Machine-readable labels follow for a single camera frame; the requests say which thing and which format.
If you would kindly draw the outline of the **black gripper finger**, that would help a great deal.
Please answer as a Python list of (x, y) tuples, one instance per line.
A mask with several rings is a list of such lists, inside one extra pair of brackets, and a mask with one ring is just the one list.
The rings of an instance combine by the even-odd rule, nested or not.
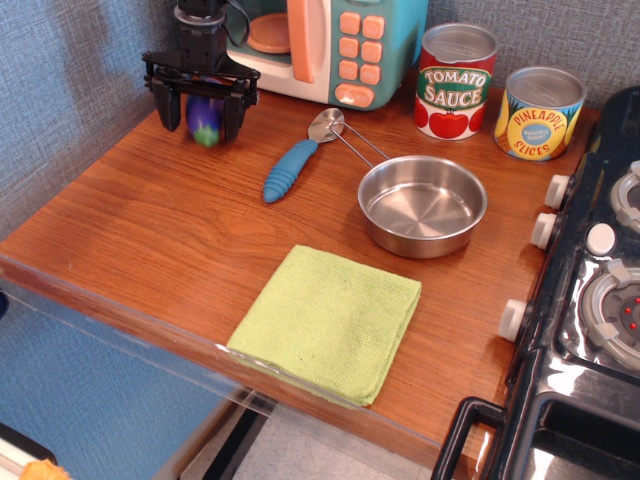
[(237, 139), (249, 106), (250, 97), (244, 94), (233, 93), (224, 100), (224, 129), (227, 142)]
[(181, 121), (180, 94), (170, 82), (154, 77), (151, 81), (156, 110), (162, 125), (168, 131), (175, 131)]

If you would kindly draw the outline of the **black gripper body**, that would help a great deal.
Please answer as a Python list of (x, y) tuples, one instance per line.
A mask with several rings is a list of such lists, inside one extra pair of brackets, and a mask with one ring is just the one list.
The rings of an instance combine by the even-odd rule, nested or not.
[(175, 106), (182, 93), (229, 99), (240, 104), (258, 102), (258, 71), (232, 60), (227, 46), (234, 40), (225, 12), (177, 12), (179, 47), (173, 51), (145, 52), (145, 86), (158, 106)]

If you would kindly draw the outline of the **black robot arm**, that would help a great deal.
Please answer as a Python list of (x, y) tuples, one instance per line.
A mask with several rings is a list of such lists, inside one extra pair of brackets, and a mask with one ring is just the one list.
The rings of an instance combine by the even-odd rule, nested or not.
[(181, 121), (181, 96), (223, 102), (224, 139), (234, 141), (246, 110), (258, 103), (260, 73), (231, 59), (227, 46), (246, 44), (250, 19), (236, 1), (179, 1), (179, 48), (146, 52), (145, 86), (153, 94), (162, 125), (174, 131)]

